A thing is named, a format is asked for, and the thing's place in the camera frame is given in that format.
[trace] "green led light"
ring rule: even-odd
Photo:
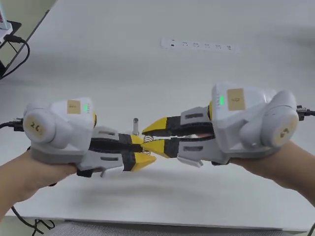
[[[220,96],[220,105],[224,105],[224,96]]]

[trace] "black cable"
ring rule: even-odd
[[[307,236],[311,236],[313,234],[313,232],[314,232],[314,229],[315,229],[315,223],[312,225],[312,227],[311,227],[309,233],[307,234]]]
[[[15,49],[15,47],[12,45],[11,42],[8,42],[8,44],[10,44],[11,48],[13,48],[13,50],[14,50],[16,53],[18,53],[18,50]]]
[[[299,116],[299,121],[303,121],[305,117],[315,116],[315,111],[311,111],[301,105],[296,107],[297,115]]]
[[[6,122],[6,123],[2,123],[0,124],[0,129],[5,128],[5,127],[11,127],[14,129],[14,131],[24,131],[23,130],[23,119],[16,119],[14,121],[10,121],[10,122]],[[55,223],[51,220],[49,220],[49,222],[52,224],[52,226],[49,226],[46,222],[44,222],[43,220],[39,220],[36,219],[35,220],[35,224],[32,225],[29,222],[27,222],[25,219],[23,219],[23,217],[21,217],[21,215],[18,213],[18,211],[16,210],[16,208],[13,206],[11,207],[11,210],[13,211],[13,213],[16,215],[16,217],[26,226],[34,229],[32,236],[35,236],[36,233],[39,233],[41,235],[44,234],[44,232],[40,229],[38,229],[38,224],[43,224],[47,229],[51,230],[55,227]]]
[[[17,37],[15,35],[7,35],[7,36],[4,37],[4,39],[5,39],[5,41],[11,42],[11,43],[23,43],[26,46],[28,52],[27,52],[27,55],[26,55],[25,59],[21,63],[19,63],[15,68],[13,68],[10,72],[8,72],[5,75],[3,75],[2,78],[5,78],[5,77],[9,76],[14,71],[16,71],[21,65],[23,65],[29,59],[30,54],[31,54],[30,46],[27,43],[27,41],[25,41],[24,39],[22,39],[20,37]]]

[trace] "spring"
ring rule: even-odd
[[[152,137],[152,136],[150,136],[150,135],[146,135],[146,136],[144,136],[144,138],[143,138],[143,142],[151,142],[151,141],[153,141],[154,140],[154,138]],[[150,155],[151,154],[151,152],[150,151],[148,151],[148,150],[145,150],[145,149],[143,149],[143,153],[144,154],[147,154],[147,155]]]

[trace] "white power strip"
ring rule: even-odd
[[[239,53],[240,48],[232,44],[207,43],[198,41],[162,38],[161,47],[166,49]]]
[[[0,46],[4,43],[4,37],[8,34],[11,34],[13,31],[12,25],[8,22],[9,28],[8,29],[0,29]]]

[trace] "human hand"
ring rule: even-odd
[[[303,152],[304,150],[296,144],[289,142],[271,156],[259,159],[231,158],[229,162],[243,167],[254,175],[273,180],[283,188],[296,189],[299,183],[292,176],[299,161],[297,157]]]
[[[27,151],[0,167],[11,188],[15,202],[33,196],[40,188],[59,182],[76,173],[73,165],[47,165],[31,158]]]

